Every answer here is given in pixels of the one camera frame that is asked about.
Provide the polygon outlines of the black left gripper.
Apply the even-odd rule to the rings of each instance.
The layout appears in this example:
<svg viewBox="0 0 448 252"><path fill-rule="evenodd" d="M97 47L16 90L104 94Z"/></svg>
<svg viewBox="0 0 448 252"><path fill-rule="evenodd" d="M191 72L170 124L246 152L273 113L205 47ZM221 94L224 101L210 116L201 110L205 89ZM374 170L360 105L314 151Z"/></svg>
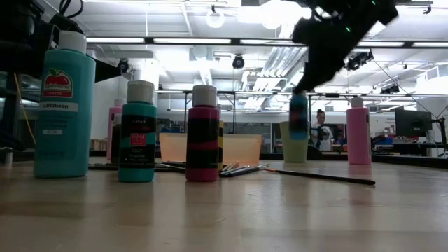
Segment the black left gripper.
<svg viewBox="0 0 448 252"><path fill-rule="evenodd" d="M55 14L49 21L41 22L42 49L56 49L59 47L60 33L63 31L78 32L84 35L83 30L72 19L60 13ZM121 76L120 68L95 59L95 82L106 81Z"/></svg>

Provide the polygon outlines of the small blue paint bottle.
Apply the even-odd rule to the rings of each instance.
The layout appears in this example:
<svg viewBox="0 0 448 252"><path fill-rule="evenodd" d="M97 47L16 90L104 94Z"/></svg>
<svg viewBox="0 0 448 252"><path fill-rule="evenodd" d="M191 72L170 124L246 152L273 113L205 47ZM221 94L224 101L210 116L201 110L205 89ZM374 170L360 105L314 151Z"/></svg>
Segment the small blue paint bottle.
<svg viewBox="0 0 448 252"><path fill-rule="evenodd" d="M308 140L308 101L303 94L294 94L289 107L289 133L294 140Z"/></svg>

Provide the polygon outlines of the small pink paint bottle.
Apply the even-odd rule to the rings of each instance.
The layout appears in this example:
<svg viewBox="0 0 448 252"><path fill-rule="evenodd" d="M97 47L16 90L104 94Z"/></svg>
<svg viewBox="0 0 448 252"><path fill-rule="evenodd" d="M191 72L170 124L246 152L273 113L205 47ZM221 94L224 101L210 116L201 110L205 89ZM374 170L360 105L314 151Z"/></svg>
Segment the small pink paint bottle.
<svg viewBox="0 0 448 252"><path fill-rule="evenodd" d="M107 160L111 160L111 140L113 133L113 122L115 114L122 113L123 105L125 104L125 98L117 98L114 100L114 104L108 110L108 135L107 135L107 149L106 149L106 158Z"/></svg>

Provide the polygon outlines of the small turquoise paint bottle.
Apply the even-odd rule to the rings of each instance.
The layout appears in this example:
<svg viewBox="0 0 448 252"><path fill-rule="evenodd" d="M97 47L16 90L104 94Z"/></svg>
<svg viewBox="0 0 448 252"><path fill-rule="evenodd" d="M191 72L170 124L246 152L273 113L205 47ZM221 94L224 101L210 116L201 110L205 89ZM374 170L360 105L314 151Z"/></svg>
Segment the small turquoise paint bottle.
<svg viewBox="0 0 448 252"><path fill-rule="evenodd" d="M122 108L118 180L151 182L154 178L157 107L154 84L131 80L127 103Z"/></svg>

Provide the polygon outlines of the small black paint bottle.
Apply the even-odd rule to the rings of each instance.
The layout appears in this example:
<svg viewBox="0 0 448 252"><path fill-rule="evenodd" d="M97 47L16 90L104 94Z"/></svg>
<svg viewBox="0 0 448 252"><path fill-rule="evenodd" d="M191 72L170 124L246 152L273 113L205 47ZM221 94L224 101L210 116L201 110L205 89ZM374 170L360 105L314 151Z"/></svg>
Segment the small black paint bottle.
<svg viewBox="0 0 448 252"><path fill-rule="evenodd" d="M114 117L111 135L111 163L114 165L119 163L121 125L122 114L117 113Z"/></svg>

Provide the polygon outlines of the large pink paint bottle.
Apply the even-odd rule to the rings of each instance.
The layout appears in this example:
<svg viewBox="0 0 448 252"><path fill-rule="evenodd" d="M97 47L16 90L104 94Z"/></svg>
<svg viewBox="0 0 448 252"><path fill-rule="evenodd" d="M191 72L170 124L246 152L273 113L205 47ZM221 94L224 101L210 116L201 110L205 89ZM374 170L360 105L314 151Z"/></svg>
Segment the large pink paint bottle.
<svg viewBox="0 0 448 252"><path fill-rule="evenodd" d="M351 108L346 111L346 126L349 164L370 165L370 114L361 97L351 99Z"/></svg>

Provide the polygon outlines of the large teal paint bottle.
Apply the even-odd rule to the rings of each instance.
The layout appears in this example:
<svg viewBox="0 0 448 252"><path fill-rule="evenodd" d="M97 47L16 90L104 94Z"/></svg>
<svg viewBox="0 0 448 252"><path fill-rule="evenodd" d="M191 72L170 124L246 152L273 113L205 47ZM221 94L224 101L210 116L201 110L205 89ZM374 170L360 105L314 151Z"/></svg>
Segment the large teal paint bottle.
<svg viewBox="0 0 448 252"><path fill-rule="evenodd" d="M34 153L37 178L87 174L96 62L86 49L85 35L61 31L58 48L45 53Z"/></svg>

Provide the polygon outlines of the black paintbrush long gold ferrule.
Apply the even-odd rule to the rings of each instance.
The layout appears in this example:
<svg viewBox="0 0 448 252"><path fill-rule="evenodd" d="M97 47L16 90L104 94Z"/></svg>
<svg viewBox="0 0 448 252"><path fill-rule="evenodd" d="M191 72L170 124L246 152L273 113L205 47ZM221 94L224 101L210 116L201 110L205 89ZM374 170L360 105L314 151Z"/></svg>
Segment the black paintbrush long gold ferrule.
<svg viewBox="0 0 448 252"><path fill-rule="evenodd" d="M116 164L102 164L102 163L94 163L88 165L89 170L104 170L104 171L117 171L118 166Z"/></svg>

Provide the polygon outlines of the small magenta paint bottle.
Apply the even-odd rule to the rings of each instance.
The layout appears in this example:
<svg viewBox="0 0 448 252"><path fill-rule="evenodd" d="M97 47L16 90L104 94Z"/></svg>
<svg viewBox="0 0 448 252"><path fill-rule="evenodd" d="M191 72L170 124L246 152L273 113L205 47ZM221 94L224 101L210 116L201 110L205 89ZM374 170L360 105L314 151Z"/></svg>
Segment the small magenta paint bottle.
<svg viewBox="0 0 448 252"><path fill-rule="evenodd" d="M192 107L188 110L185 177L190 182L218 179L219 111L217 89L196 85L192 89Z"/></svg>

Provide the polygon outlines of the person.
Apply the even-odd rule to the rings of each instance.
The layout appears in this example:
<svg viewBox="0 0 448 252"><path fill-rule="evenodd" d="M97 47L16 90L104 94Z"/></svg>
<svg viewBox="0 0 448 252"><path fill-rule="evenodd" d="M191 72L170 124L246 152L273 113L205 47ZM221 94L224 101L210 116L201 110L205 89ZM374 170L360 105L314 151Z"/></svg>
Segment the person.
<svg viewBox="0 0 448 252"><path fill-rule="evenodd" d="M313 145L321 151L332 150L333 133L325 124L326 114L319 109L316 114L316 122L311 126L311 140Z"/></svg>

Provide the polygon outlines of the green plastic cup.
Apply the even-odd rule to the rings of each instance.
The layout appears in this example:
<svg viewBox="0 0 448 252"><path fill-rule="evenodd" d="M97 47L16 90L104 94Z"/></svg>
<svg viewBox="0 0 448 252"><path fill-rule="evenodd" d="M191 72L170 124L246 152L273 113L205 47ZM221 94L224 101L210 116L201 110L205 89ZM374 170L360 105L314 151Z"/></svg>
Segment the green plastic cup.
<svg viewBox="0 0 448 252"><path fill-rule="evenodd" d="M290 133L289 122L280 123L283 145L283 160L285 162L304 163L307 161L309 135L305 132Z"/></svg>

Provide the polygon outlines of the long ceiling light bar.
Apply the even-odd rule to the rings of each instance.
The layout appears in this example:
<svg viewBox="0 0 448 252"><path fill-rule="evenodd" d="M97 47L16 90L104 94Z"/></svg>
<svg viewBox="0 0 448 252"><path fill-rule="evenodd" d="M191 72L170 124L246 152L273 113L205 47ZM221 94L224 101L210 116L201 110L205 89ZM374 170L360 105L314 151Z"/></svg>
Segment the long ceiling light bar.
<svg viewBox="0 0 448 252"><path fill-rule="evenodd" d="M106 45L161 45L161 46L273 46L306 47L288 39L270 38L195 38L195 37L88 37L88 44ZM361 41L357 48L448 49L448 41Z"/></svg>

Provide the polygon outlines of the long thin black paintbrush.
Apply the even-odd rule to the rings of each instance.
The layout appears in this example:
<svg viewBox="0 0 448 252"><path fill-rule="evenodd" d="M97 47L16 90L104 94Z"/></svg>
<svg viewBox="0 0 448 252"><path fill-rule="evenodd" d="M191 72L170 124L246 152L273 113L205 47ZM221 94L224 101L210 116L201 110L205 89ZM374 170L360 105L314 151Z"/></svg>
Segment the long thin black paintbrush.
<svg viewBox="0 0 448 252"><path fill-rule="evenodd" d="M356 183L356 184L362 184L362 185L367 185L367 186L374 186L376 184L376 182L373 180L367 180L367 179L361 179L361 178L348 178L348 177L341 177L341 176L329 176L329 175L323 175L323 174L310 174L310 173L303 173L303 172L298 172L298 171L287 171L287 170L278 170L278 169L266 169L266 171L278 173L278 174L290 175L290 176L305 177L305 178L310 178L310 179L341 181L341 182L346 182L346 183Z"/></svg>

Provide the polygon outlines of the black computer monitor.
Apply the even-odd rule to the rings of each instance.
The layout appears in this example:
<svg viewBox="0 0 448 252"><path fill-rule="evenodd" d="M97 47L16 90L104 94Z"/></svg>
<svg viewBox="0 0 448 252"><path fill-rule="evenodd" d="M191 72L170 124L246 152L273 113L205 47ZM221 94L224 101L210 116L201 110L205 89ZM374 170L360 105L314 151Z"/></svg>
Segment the black computer monitor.
<svg viewBox="0 0 448 252"><path fill-rule="evenodd" d="M395 110L395 133L399 137L424 137L433 129L430 112Z"/></svg>

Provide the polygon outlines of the black metal rig frame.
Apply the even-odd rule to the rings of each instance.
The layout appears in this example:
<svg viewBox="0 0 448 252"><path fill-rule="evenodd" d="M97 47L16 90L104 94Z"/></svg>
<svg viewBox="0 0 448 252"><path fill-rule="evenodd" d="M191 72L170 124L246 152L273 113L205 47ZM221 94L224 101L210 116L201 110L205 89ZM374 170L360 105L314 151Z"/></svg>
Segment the black metal rig frame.
<svg viewBox="0 0 448 252"><path fill-rule="evenodd" d="M193 107L193 92L191 90L158 90L156 104L160 118L178 121L186 130L188 113ZM304 109L307 119L316 119L317 106L321 102L343 101L345 107L350 105L350 99L362 97L361 93L338 92L308 92L305 94ZM231 131L237 132L237 123L276 123L288 119L289 102L292 94L288 92L252 92L219 90L217 103L223 114L224 122L231 123Z"/></svg>

